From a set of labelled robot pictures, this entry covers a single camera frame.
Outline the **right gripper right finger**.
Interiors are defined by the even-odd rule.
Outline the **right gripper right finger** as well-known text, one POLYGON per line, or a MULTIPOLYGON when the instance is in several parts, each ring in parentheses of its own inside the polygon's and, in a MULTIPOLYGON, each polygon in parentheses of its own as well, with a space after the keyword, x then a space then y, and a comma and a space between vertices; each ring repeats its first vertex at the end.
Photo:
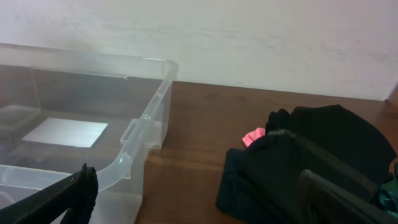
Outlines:
POLYGON ((305 223, 397 224, 397 218, 310 170, 297 182, 305 223))

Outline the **dark green garment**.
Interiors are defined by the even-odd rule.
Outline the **dark green garment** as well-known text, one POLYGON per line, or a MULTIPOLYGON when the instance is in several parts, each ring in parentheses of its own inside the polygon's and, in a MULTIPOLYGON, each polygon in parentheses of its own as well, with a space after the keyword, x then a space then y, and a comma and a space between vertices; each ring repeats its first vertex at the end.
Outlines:
POLYGON ((397 163, 394 164, 394 173, 390 173, 387 180, 377 190, 373 204, 397 218, 397 163))

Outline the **black garment with tape band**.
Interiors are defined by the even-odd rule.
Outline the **black garment with tape band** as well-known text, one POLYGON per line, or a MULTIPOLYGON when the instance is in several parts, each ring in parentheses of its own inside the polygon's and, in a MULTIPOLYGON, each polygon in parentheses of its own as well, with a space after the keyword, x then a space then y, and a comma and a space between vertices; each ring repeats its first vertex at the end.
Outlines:
POLYGON ((397 154, 372 124, 341 105, 271 112, 266 133, 238 162, 238 172, 267 212, 303 223, 297 181, 310 170, 370 202, 397 154))

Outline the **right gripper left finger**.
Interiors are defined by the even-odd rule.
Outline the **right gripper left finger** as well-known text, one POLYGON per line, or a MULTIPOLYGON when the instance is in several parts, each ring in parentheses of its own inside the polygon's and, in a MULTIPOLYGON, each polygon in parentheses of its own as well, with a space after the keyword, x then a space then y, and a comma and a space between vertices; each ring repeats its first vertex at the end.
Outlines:
POLYGON ((88 224, 96 204, 99 183, 94 167, 79 172, 1 209, 2 224, 60 223, 88 224))

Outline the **salmon pink garment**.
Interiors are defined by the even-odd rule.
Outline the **salmon pink garment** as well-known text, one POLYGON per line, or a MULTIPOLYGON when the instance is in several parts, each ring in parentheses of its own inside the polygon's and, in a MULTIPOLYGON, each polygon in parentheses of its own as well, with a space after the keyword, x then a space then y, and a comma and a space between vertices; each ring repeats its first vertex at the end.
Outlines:
POLYGON ((265 128, 256 128, 255 130, 247 133, 243 138, 243 144, 246 147, 249 147, 255 140, 258 138, 264 136, 266 134, 266 129, 265 128))

